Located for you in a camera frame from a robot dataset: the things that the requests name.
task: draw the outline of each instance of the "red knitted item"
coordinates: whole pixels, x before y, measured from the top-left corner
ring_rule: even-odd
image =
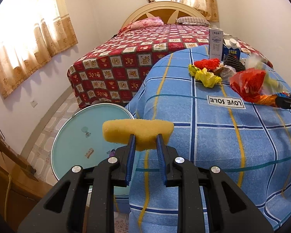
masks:
[[[198,60],[194,62],[194,66],[199,69],[207,68],[207,70],[215,70],[220,64],[219,59]]]

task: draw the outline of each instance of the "light blue tablecloth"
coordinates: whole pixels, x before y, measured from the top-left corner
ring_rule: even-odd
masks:
[[[226,107],[210,105],[207,96],[240,96],[229,84],[223,84],[223,89],[219,85],[209,89],[190,76],[188,64],[205,58],[208,58],[206,46],[162,58],[126,108],[135,118],[152,119],[154,100],[158,97],[155,118],[175,125],[168,145],[196,166],[217,165],[224,169],[277,229],[291,215],[291,111],[245,103],[245,109],[231,109],[229,113]],[[265,69],[291,90],[275,71],[266,65]],[[162,89],[157,94],[166,70]],[[140,232],[137,221],[148,195],[142,233],[176,233],[178,188],[163,186],[156,151],[149,151],[148,169],[145,169],[145,155],[146,152],[140,155],[131,183],[129,232]],[[148,183],[145,183],[146,172]],[[204,217],[208,229],[205,204]]]

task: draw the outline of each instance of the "blue carton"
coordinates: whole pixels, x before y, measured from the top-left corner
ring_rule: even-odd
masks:
[[[241,58],[241,46],[238,41],[235,39],[224,39],[223,41],[223,59],[229,54],[233,54],[233,56],[240,60]]]

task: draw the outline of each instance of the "metal screw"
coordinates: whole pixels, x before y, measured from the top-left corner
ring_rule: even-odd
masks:
[[[72,172],[79,172],[79,171],[81,171],[81,167],[80,166],[72,167]]]
[[[111,158],[108,158],[108,162],[111,163],[111,164],[114,164],[118,161],[118,159],[116,157],[111,157]]]
[[[220,168],[217,167],[217,166],[213,166],[213,167],[211,168],[211,171],[212,171],[213,173],[219,173],[219,172],[220,172]]]
[[[181,164],[181,163],[184,162],[184,158],[182,158],[182,157],[177,157],[177,158],[175,158],[175,161],[176,161],[178,164]]]

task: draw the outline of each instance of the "striped pillow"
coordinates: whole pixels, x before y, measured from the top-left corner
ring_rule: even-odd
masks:
[[[180,17],[176,19],[177,23],[196,23],[196,25],[210,26],[210,23],[201,17]]]
[[[206,26],[210,27],[211,25],[205,24],[205,23],[181,23],[181,25],[198,25],[198,26]]]

